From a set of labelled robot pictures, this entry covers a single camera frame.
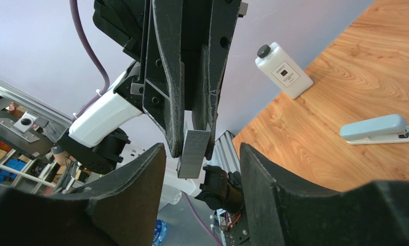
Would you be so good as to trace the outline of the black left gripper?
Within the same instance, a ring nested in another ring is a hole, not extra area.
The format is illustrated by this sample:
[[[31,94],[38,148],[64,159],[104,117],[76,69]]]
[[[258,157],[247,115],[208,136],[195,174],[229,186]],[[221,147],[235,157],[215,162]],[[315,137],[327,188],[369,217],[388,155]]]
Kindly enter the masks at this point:
[[[145,4],[146,1],[94,2],[95,26],[138,62],[142,55]],[[182,61],[187,68],[186,110],[192,110],[195,130],[210,131],[204,157],[212,158],[222,81],[240,5],[241,1],[150,2],[144,111],[164,134],[173,158],[181,155],[183,146]],[[193,80],[197,77],[193,103]]]

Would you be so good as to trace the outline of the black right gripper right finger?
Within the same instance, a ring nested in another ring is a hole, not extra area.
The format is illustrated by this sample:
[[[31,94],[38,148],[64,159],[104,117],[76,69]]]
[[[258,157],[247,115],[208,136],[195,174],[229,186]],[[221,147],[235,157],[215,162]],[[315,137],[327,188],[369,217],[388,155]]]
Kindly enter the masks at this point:
[[[252,245],[409,245],[409,181],[338,192],[240,146]]]

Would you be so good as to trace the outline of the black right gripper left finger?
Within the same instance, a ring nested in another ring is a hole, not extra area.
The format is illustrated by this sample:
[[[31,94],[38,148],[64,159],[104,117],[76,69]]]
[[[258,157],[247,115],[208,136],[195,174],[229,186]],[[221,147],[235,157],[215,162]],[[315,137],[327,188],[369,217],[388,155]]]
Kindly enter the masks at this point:
[[[0,245],[151,245],[165,168],[157,143],[67,194],[0,186]]]

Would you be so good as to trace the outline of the staple block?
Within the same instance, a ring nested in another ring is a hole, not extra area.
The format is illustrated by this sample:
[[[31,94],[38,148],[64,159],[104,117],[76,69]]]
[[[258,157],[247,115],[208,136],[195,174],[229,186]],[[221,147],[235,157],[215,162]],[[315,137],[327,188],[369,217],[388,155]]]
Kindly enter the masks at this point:
[[[183,146],[176,168],[178,178],[197,179],[199,177],[210,135],[209,124],[197,129],[193,125],[192,111],[185,110]]]

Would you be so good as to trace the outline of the light blue stapler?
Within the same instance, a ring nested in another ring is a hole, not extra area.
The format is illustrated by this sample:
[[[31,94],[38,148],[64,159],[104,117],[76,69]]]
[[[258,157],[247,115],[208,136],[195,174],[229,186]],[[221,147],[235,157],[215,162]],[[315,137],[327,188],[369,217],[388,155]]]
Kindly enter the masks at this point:
[[[341,127],[340,137],[351,145],[409,142],[409,125],[399,114],[366,119]]]

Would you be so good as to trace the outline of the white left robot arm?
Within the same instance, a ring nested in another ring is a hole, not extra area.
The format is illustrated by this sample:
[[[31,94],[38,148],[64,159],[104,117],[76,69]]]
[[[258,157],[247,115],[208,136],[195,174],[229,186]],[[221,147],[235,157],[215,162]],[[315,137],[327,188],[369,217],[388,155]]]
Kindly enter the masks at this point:
[[[211,159],[218,104],[242,1],[95,1],[93,22],[133,63],[59,139],[86,168],[107,174],[129,143],[120,128],[142,114],[163,133],[178,176]]]

